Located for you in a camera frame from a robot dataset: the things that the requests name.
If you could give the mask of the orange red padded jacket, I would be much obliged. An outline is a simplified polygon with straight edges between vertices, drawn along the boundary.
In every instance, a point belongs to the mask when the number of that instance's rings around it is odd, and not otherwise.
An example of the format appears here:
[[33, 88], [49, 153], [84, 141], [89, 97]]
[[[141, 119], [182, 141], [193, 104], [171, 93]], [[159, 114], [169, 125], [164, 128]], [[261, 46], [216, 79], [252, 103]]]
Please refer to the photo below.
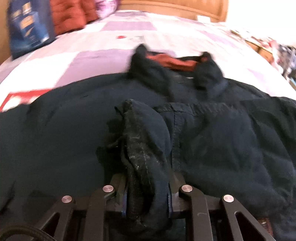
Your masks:
[[94, 0], [51, 0], [50, 6], [57, 36], [81, 30], [88, 23], [98, 20]]

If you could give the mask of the white box on bed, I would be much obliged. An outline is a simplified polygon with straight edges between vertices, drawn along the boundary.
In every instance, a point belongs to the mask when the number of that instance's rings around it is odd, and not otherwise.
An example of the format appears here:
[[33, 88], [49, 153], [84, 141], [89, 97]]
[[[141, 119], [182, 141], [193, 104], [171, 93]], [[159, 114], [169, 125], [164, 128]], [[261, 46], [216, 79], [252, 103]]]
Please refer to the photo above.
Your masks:
[[203, 24], [211, 23], [211, 18], [209, 16], [196, 15], [196, 19]]

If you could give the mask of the wooden nightstand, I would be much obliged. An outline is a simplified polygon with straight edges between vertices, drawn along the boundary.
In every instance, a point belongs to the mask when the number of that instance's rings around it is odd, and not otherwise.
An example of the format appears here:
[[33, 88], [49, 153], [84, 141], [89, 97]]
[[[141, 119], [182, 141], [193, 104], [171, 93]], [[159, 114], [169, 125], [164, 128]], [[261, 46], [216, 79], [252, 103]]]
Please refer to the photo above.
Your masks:
[[255, 37], [245, 38], [239, 32], [230, 30], [230, 33], [242, 39], [249, 47], [251, 47], [256, 53], [263, 57], [269, 64], [273, 64], [275, 61], [274, 50], [270, 42], [258, 40]]

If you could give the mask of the pile of colourful clothes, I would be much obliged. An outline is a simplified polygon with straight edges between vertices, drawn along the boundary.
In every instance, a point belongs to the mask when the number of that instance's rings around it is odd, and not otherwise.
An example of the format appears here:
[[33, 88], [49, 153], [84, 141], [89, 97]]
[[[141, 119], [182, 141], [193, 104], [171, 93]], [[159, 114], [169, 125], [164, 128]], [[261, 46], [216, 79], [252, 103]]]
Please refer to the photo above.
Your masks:
[[295, 47], [278, 44], [275, 40], [269, 42], [272, 58], [271, 66], [280, 72], [287, 80], [295, 80]]

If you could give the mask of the blue shopping bag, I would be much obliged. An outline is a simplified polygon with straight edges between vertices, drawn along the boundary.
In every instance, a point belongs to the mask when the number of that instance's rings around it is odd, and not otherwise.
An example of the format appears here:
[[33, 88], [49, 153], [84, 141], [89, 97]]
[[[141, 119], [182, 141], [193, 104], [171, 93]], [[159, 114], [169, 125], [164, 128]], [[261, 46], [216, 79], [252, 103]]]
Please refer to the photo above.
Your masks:
[[49, 1], [9, 1], [6, 19], [13, 59], [56, 40]]

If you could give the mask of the red white checkered blanket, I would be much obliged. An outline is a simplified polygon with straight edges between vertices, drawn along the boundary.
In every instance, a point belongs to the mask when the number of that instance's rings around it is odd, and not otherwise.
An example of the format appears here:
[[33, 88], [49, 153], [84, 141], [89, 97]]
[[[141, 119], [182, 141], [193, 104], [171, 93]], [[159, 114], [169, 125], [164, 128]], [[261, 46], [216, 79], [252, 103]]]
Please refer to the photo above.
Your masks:
[[11, 92], [1, 104], [1, 112], [15, 108], [20, 104], [30, 104], [41, 95], [47, 93], [51, 89], [39, 89], [31, 91]]

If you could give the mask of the purple patterned pillow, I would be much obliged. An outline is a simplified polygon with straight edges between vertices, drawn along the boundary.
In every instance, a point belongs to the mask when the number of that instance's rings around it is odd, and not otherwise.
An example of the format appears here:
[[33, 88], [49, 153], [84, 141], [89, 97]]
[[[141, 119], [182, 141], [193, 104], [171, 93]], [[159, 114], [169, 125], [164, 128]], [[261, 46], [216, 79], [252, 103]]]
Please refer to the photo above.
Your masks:
[[96, 13], [99, 19], [112, 15], [119, 7], [120, 0], [95, 0]]

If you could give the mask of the dark navy padded jacket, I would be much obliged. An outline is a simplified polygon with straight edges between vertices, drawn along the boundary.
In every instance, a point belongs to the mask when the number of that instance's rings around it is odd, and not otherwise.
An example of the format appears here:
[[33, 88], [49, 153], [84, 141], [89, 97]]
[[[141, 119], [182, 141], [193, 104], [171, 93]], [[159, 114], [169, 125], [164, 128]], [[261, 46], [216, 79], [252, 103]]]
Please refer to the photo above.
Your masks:
[[295, 101], [223, 76], [209, 53], [190, 69], [136, 48], [100, 75], [1, 113], [1, 240], [55, 240], [35, 228], [64, 196], [115, 174], [125, 216], [109, 240], [186, 240], [169, 217], [169, 170], [208, 196], [236, 198], [273, 240], [295, 240]]

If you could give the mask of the wooden bed headboard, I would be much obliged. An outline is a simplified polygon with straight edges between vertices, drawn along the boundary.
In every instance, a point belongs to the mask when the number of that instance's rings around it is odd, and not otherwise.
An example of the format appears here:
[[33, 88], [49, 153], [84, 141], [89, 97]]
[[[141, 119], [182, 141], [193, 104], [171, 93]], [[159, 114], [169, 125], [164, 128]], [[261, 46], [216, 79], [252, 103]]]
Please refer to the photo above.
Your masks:
[[179, 16], [190, 20], [196, 20], [197, 16], [207, 16], [212, 22], [224, 22], [228, 4], [228, 0], [122, 0], [118, 9]]

